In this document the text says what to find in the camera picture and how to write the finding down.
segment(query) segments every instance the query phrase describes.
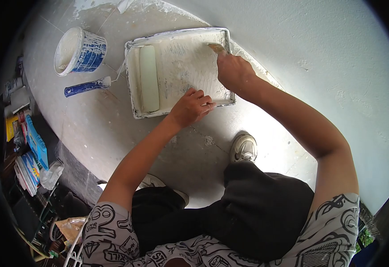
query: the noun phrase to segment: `white wall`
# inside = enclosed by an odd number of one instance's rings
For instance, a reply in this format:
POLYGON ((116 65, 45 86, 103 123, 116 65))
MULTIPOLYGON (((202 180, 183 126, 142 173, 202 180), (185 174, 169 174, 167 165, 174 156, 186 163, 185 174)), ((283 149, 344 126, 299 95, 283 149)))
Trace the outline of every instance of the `white wall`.
POLYGON ((361 199, 389 197, 389 40, 360 0, 166 0, 212 24, 352 147, 361 199))

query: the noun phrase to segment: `blue roller handle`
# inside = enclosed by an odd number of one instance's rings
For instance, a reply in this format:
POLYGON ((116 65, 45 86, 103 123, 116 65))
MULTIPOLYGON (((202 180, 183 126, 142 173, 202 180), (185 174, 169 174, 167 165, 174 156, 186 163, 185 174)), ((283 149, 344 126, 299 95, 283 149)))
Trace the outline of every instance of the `blue roller handle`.
POLYGON ((66 87, 64 89, 64 95, 65 97, 71 97, 75 94, 84 93, 94 89, 106 89, 111 86, 111 83, 112 82, 110 76, 107 76, 96 81, 66 87))

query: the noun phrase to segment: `roller cover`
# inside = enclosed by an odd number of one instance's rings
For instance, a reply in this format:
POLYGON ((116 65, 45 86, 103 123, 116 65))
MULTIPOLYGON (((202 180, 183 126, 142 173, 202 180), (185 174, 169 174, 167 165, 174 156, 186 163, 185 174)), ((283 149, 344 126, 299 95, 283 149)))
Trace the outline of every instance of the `roller cover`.
POLYGON ((156 56, 154 47, 146 45, 140 49, 141 91, 144 111, 159 109, 159 88, 157 85, 156 56))

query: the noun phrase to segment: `sneaker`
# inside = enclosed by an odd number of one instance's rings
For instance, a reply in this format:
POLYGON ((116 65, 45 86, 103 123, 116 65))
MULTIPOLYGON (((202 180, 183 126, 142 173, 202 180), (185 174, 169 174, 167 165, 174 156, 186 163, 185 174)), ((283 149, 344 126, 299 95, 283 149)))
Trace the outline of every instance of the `sneaker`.
POLYGON ((255 162, 257 158, 257 142, 255 138, 248 134, 242 134, 236 137, 230 151, 230 162, 240 162, 249 160, 255 162))
MULTIPOLYGON (((165 183, 162 182, 161 179, 157 178, 154 175, 147 174, 142 180, 141 184, 138 186, 137 190, 145 187, 165 187, 165 186, 166 186, 165 183)), ((175 189, 174 192, 177 193, 180 197, 182 197, 182 199, 184 199, 185 206, 187 206, 189 201, 188 195, 175 189)))

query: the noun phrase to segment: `hand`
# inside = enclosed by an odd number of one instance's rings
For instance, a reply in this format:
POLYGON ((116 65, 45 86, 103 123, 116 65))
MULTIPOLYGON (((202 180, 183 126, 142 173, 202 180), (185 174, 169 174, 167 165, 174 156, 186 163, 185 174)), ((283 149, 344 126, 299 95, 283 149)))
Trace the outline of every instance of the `hand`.
POLYGON ((204 96, 203 91, 190 88, 173 106, 166 119, 175 124, 179 130, 201 120, 214 110, 216 103, 210 96, 204 96))
POLYGON ((225 88, 247 101, 255 99, 253 88, 247 83, 257 76, 248 61, 224 52, 218 55, 217 66, 218 80, 225 88))

